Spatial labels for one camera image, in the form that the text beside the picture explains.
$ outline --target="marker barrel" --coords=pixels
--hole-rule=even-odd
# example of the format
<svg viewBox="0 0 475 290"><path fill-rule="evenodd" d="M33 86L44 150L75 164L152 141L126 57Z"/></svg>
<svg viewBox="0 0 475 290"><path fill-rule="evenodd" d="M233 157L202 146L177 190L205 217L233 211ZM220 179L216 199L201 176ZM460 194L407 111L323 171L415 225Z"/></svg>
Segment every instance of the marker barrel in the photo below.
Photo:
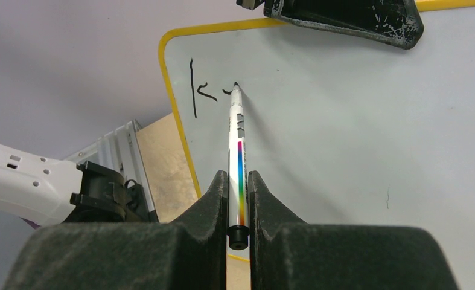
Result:
<svg viewBox="0 0 475 290"><path fill-rule="evenodd" d="M248 247L249 206L246 146L244 144L244 111L241 91L237 85L232 90L231 103L228 136L228 176L230 186L227 235L231 249L243 250Z"/></svg>

